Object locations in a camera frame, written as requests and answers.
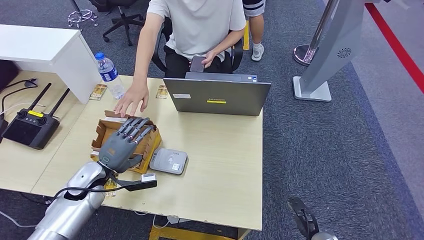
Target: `man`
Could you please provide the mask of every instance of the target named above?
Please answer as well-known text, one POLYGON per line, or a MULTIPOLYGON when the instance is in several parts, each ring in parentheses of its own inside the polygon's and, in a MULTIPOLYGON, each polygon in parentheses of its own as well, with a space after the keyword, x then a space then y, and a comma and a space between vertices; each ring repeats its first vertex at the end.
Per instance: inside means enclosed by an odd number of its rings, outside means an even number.
POLYGON ((264 54, 262 35, 264 34, 265 0, 243 0, 244 14, 249 17, 249 28, 253 40, 252 60, 260 61, 264 54))
POLYGON ((132 85, 114 108, 121 117, 131 104, 131 116, 141 101, 141 112, 148 105, 147 71, 165 17, 172 21, 172 35, 164 48, 169 78, 184 77, 193 56, 206 57, 205 72, 220 72, 224 51, 242 38, 246 26, 242 0, 151 0, 138 40, 132 85))

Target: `plastic bottle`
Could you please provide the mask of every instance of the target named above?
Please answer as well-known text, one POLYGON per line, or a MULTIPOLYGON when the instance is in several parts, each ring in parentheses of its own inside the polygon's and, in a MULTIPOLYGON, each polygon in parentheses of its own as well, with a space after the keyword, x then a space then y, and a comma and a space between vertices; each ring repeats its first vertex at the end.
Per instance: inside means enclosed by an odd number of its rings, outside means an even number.
POLYGON ((105 57, 103 52, 98 52, 94 56, 97 60, 98 73, 100 73, 107 88, 115 99, 121 99, 125 93, 125 88, 114 63, 109 58, 105 57))

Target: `human hand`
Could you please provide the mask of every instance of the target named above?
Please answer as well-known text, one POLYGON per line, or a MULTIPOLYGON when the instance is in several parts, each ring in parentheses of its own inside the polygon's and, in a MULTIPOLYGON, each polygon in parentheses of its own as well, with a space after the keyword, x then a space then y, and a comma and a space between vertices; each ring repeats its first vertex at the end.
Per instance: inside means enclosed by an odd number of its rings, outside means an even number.
POLYGON ((143 101, 143 103, 141 104, 140 112, 143 112, 149 103, 149 89, 147 87, 147 79, 144 81, 134 79, 131 86, 128 88, 123 97, 118 101, 113 110, 115 111, 115 114, 120 114, 121 118, 123 118, 127 113, 128 107, 130 104, 132 104, 129 115, 134 116, 137 110, 137 106, 141 101, 143 101))
POLYGON ((204 68, 207 69, 211 66, 212 61, 214 58, 218 55, 218 53, 215 52, 215 50, 210 50, 206 53, 205 57, 206 59, 201 61, 202 64, 204 64, 204 68))

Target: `red stripe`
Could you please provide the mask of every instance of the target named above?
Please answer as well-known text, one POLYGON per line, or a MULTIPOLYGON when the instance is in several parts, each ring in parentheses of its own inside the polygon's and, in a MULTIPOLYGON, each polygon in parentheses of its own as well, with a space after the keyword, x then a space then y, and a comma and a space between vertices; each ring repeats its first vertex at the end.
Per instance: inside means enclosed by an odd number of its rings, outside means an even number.
POLYGON ((412 60, 411 56, 409 56, 405 48, 402 46, 401 42, 399 42, 398 38, 390 29, 389 25, 384 20, 380 12, 377 10, 376 6, 372 3, 365 3, 365 7, 368 10, 369 14, 371 14, 371 17, 374 19, 374 22, 377 24, 378 28, 387 40, 391 49, 393 49, 393 52, 396 54, 397 58, 400 60, 402 65, 405 67, 406 71, 415 81, 419 89, 421 89, 421 92, 424 93, 424 73, 421 72, 421 70, 412 60))

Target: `antenna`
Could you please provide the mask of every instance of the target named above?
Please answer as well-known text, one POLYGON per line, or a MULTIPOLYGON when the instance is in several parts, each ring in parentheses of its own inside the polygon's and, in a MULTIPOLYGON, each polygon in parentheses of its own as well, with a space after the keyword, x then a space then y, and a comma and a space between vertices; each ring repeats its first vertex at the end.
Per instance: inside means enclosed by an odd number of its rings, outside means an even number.
POLYGON ((60 97, 59 101, 56 102, 56 105, 54 105, 53 109, 48 114, 48 116, 53 117, 53 114, 55 114, 55 112, 58 109, 59 105, 61 105, 61 103, 64 101, 64 99, 65 99, 66 95, 68 95, 68 93, 69 93, 69 88, 66 89, 66 91, 63 93, 63 95, 60 97))
POLYGON ((47 86, 40 92, 40 94, 37 96, 37 98, 34 100, 34 102, 29 106, 28 110, 33 110, 34 107, 37 105, 37 103, 40 101, 40 99, 43 97, 43 95, 47 92, 47 89, 50 88, 52 84, 49 82, 47 86))

